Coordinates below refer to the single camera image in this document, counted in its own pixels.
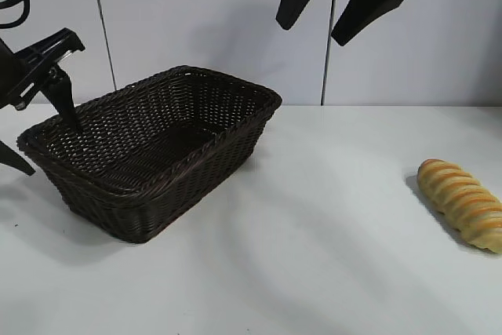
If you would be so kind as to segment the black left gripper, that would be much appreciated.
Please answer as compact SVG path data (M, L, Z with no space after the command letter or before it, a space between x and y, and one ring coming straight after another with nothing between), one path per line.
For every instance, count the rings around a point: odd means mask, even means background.
M76 132L83 131L72 96L71 79L59 62L75 52L85 50L78 35L68 29L60 31L18 51L1 44L1 106L26 108L39 92L57 110L60 117ZM35 170L8 145L0 142L1 164L32 176Z

